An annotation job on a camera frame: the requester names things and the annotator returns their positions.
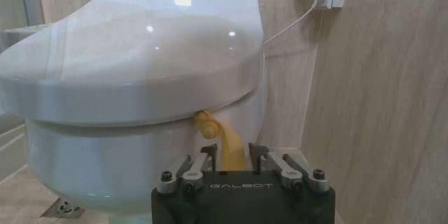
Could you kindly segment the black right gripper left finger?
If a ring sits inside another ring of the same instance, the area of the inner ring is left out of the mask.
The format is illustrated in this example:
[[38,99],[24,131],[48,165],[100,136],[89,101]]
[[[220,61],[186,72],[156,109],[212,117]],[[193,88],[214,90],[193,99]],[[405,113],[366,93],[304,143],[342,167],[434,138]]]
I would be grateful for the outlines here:
[[164,170],[158,179],[158,193],[173,194],[178,189],[185,194],[194,194],[204,185],[204,173],[216,170],[217,144],[201,147],[200,153],[192,160],[189,155],[182,156]]

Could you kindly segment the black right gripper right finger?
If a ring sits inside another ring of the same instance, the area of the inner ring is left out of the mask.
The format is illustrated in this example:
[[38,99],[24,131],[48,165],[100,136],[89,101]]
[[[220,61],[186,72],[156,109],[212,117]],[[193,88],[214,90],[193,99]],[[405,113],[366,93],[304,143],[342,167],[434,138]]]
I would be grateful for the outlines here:
[[297,154],[278,153],[253,143],[249,143],[248,149],[253,169],[258,172],[273,171],[285,189],[300,195],[302,187],[306,186],[316,194],[328,193],[324,170],[312,168]]

